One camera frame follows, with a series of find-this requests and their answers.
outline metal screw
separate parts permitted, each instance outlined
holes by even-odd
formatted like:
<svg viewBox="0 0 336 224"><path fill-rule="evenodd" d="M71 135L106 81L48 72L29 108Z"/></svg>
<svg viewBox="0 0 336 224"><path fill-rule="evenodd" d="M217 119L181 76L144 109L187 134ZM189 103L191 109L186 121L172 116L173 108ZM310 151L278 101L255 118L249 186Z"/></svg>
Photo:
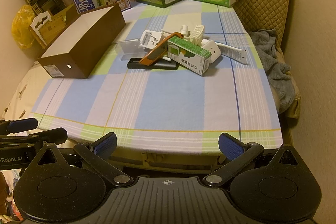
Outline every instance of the metal screw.
<svg viewBox="0 0 336 224"><path fill-rule="evenodd" d="M222 178L218 175L211 175L211 176L207 176L205 180L209 183L215 184L215 183L220 183L222 181Z"/></svg>
<svg viewBox="0 0 336 224"><path fill-rule="evenodd" d="M129 182L131 179L129 176L125 176L125 175L118 175L116 177L114 177L114 182L116 183L127 183Z"/></svg>

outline white decorative chair back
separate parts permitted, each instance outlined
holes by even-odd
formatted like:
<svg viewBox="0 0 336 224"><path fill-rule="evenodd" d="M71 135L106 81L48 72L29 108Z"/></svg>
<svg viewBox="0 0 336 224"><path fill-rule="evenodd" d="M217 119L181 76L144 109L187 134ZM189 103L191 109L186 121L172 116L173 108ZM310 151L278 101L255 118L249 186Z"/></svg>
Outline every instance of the white decorative chair back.
<svg viewBox="0 0 336 224"><path fill-rule="evenodd" d="M39 29L48 21L51 21L51 15L49 14L48 11L44 12L44 13L40 13L38 14L33 22L30 24L30 26L32 27L32 29L34 30L34 32L36 32L36 34L38 35L38 37L42 40L42 42L46 44L46 42L44 41L43 37L40 34Z"/></svg>

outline plaid bedsheet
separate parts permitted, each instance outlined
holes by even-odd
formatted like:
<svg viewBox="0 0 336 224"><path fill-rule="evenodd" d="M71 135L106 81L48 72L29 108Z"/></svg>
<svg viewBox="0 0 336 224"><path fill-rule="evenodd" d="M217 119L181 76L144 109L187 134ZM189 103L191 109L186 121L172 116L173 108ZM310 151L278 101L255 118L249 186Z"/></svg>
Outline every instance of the plaid bedsheet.
<svg viewBox="0 0 336 224"><path fill-rule="evenodd" d="M265 148L282 144L266 74L233 8L183 0L165 9L137 4L123 15L126 27L88 79L48 80L30 114L40 129L63 127L87 141L112 131L118 146L156 153L219 155L222 132ZM199 76L182 66L128 69L116 52L145 29L197 24L205 37L246 49L248 65L221 56Z"/></svg>

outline black power bank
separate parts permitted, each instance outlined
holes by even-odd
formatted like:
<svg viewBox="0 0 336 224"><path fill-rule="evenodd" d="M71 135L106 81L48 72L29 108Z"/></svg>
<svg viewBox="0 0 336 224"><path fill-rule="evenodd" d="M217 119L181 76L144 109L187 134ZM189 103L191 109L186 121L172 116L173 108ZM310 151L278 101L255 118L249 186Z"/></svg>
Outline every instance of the black power bank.
<svg viewBox="0 0 336 224"><path fill-rule="evenodd" d="M176 70L179 66L179 64L172 60L172 61L167 61L164 59L159 59L155 63L153 63L150 66L147 65L142 65L139 63L139 61L142 58L131 58L129 62L127 63L127 67L129 69L170 69L170 70Z"/></svg>

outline beige armchair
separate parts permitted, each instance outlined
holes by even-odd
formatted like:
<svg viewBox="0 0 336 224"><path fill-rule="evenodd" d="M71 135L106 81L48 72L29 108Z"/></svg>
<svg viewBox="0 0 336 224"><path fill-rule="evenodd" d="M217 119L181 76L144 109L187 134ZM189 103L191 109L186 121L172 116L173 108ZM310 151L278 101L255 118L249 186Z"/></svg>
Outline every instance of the beige armchair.
<svg viewBox="0 0 336 224"><path fill-rule="evenodd" d="M275 29L277 59L284 63L284 55L281 50L281 40L284 34L289 0L237 0L233 5L238 17L247 31L258 31L260 29ZM300 113L300 92L291 75L292 84L295 88L295 99L292 105L285 111L290 118L298 118ZM279 98L271 86L276 106L279 105Z"/></svg>

